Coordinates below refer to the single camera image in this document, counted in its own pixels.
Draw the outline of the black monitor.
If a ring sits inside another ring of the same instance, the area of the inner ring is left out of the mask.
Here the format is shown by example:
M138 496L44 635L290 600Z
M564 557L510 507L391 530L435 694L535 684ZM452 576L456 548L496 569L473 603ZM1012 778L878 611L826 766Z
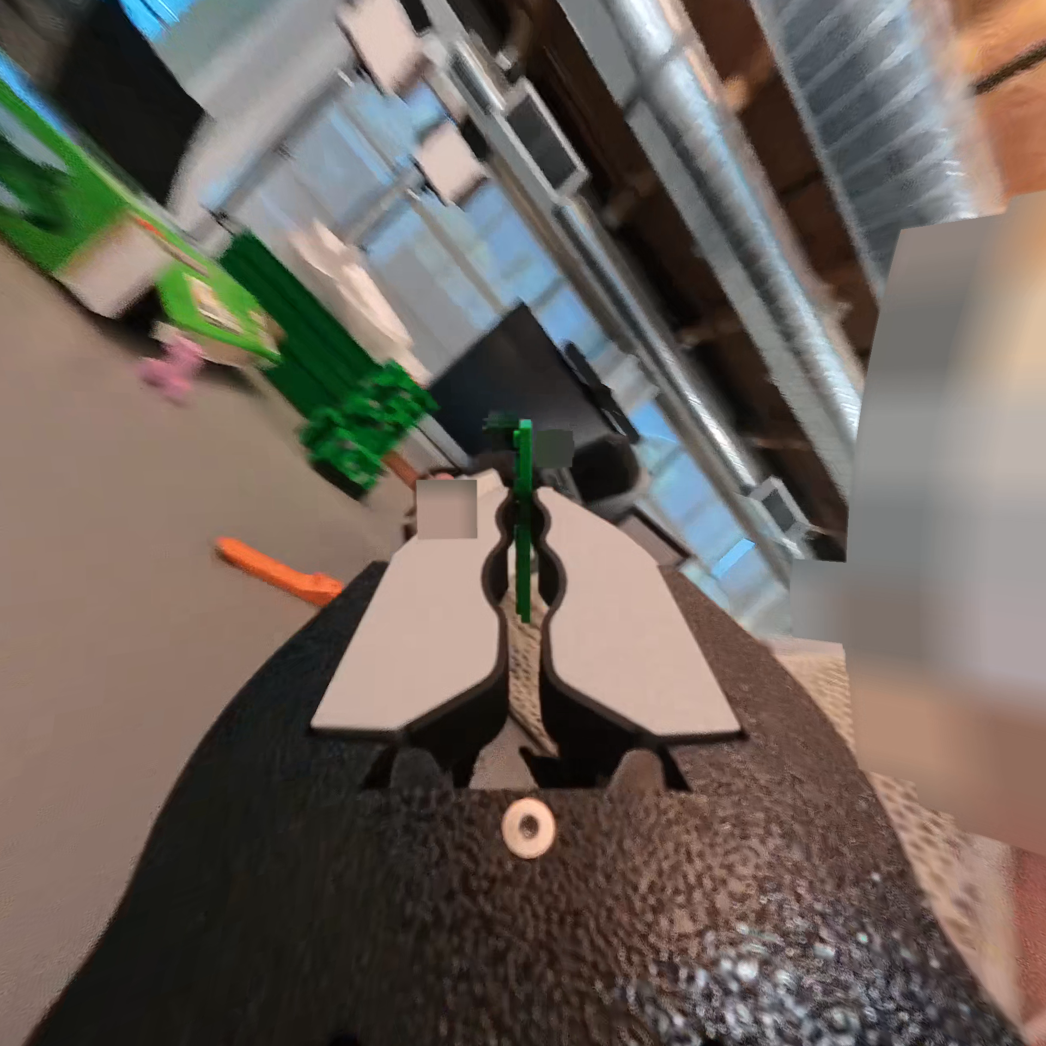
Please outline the black monitor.
M615 393L579 347L554 344L529 306L513 308L428 391L433 422L469 464L506 460L510 437L488 423L507 416L529 419L535 434L571 434L572 488L598 515L622 515L646 481L638 431Z

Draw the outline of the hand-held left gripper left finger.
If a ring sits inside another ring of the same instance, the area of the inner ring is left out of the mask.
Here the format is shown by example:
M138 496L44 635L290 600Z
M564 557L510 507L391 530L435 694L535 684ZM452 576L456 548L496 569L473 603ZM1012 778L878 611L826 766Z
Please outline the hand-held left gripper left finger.
M311 722L399 744L486 744L507 717L511 491L495 470L422 480L415 532L386 567Z

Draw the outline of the person in knitted sweater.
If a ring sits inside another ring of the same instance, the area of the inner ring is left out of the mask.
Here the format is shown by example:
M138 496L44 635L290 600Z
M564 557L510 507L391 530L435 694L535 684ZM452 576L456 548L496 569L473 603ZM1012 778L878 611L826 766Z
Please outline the person in knitted sweater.
M856 754L843 649L787 636L765 638L764 643ZM922 806L911 783L881 774L869 780L938 920L990 997L1018 1027L1025 1027L1013 849L967 834L951 816Z

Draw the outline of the silver ventilation duct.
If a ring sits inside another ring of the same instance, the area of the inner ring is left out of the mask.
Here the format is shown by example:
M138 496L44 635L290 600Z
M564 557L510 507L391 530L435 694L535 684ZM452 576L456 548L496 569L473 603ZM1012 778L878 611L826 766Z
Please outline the silver ventilation duct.
M680 2L604 2L650 119L701 199L701 254L843 501L864 376Z

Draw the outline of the flat green lego box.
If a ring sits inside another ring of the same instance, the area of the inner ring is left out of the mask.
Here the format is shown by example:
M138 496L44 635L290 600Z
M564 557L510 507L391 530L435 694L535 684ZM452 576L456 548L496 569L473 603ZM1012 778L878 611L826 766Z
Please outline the flat green lego box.
M176 262L179 236L7 81L1 86L1 233L81 305L118 318Z

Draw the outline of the long green lego plate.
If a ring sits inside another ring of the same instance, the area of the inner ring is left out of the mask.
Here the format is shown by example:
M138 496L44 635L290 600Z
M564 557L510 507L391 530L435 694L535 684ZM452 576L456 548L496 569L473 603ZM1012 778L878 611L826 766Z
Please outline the long green lego plate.
M529 419L520 419L513 432L514 449L514 562L516 617L529 624L532 615L533 556L533 429Z

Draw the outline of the orange brick separator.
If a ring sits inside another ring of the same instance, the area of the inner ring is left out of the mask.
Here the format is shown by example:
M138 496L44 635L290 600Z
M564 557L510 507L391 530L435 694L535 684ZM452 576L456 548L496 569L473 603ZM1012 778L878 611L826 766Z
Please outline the orange brick separator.
M339 597L344 583L321 572L297 571L233 538L218 538L217 556L242 573L304 602L323 608Z

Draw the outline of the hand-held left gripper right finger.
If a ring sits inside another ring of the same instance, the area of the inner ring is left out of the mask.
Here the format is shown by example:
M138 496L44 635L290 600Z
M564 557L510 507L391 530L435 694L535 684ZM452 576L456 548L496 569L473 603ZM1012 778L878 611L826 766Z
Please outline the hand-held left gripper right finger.
M560 693L637 740L738 737L741 725L661 569L623 530L551 488L535 494L544 594L543 666Z

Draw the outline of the pink lego pig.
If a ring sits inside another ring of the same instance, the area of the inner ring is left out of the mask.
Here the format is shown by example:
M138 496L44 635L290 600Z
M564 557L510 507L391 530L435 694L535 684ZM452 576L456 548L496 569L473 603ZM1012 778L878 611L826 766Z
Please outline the pink lego pig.
M140 379L164 399L182 405L190 396L194 381L202 372L201 346L183 333L175 333L163 344L159 357L144 359L138 367Z

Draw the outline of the green plastic crate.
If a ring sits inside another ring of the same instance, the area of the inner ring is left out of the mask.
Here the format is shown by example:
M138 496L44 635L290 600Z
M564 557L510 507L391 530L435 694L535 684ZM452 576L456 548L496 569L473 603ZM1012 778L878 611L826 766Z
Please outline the green plastic crate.
M266 374L303 419L341 407L382 369L253 233L235 235L218 262L281 328L281 361Z

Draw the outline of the green pixelated lego build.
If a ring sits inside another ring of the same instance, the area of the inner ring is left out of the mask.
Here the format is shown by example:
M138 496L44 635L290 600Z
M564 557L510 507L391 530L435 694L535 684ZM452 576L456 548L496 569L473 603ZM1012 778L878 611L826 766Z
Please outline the green pixelated lego build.
M309 467L359 501L376 486L386 458L436 409L430 391L390 360L342 402L317 408L298 438Z

